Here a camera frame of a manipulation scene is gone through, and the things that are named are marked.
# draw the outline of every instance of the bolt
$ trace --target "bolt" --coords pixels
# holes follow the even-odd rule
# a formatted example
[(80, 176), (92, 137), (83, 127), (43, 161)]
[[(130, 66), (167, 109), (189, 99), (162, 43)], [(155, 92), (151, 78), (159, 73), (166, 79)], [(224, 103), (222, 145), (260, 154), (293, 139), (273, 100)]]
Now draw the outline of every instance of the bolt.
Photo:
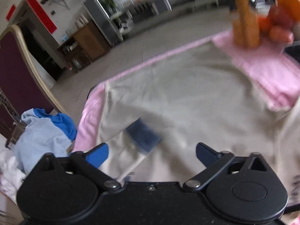
[(198, 188), (201, 185), (201, 183), (198, 180), (191, 179), (191, 180), (186, 181), (185, 185), (190, 188)]
[(107, 180), (104, 182), (104, 186), (109, 189), (115, 189), (119, 186), (119, 183), (116, 180)]
[(155, 191), (156, 190), (156, 187), (152, 184), (148, 187), (148, 190), (149, 191)]

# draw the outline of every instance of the red banner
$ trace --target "red banner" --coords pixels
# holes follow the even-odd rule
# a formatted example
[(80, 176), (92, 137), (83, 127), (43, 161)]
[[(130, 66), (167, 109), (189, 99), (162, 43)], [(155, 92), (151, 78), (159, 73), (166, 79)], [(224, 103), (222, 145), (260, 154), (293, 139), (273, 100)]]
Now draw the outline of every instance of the red banner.
[(15, 4), (13, 4), (13, 5), (11, 6), (11, 8), (10, 8), (8, 14), (7, 14), (6, 17), (5, 17), (7, 21), (11, 18), (11, 16), (13, 15), (13, 13), (14, 13), (15, 10), (16, 10), (16, 6), (15, 6)]
[(43, 25), (47, 28), (47, 30), (52, 34), (56, 31), (57, 27), (52, 22), (52, 20), (48, 17), (44, 9), (41, 7), (37, 0), (27, 0), (27, 3), (38, 16)]

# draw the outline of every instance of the floor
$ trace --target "floor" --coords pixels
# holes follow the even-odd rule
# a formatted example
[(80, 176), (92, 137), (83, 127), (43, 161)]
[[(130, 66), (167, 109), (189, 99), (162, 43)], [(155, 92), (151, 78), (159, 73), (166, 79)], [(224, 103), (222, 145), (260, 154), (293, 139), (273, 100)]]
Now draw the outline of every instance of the floor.
[(78, 125), (91, 87), (170, 49), (230, 28), (226, 7), (179, 17), (113, 47), (77, 74), (65, 73), (51, 91)]

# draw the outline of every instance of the orange fruit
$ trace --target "orange fruit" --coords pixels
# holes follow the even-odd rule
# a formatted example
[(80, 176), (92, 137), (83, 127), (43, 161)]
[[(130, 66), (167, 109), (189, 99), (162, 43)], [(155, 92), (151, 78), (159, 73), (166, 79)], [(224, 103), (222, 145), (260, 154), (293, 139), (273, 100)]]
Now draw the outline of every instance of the orange fruit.
[(273, 26), (269, 33), (269, 38), (274, 42), (293, 43), (294, 35), (290, 30), (283, 29), (280, 26)]
[(277, 3), (285, 8), (286, 13), (294, 21), (300, 21), (300, 0), (277, 0)]
[(273, 24), (269, 17), (258, 15), (259, 30), (263, 34), (269, 34)]

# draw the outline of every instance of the red fruit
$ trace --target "red fruit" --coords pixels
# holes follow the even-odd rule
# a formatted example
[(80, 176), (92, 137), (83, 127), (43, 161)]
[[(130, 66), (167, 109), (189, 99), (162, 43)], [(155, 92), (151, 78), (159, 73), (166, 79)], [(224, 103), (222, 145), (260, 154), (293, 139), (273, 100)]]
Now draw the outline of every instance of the red fruit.
[(269, 38), (274, 42), (293, 43), (294, 35), (291, 31), (285, 30), (280, 26), (273, 26), (269, 33)]
[(268, 17), (274, 25), (279, 25), (284, 29), (290, 30), (293, 27), (294, 21), (287, 14), (284, 7), (273, 4), (269, 10)]

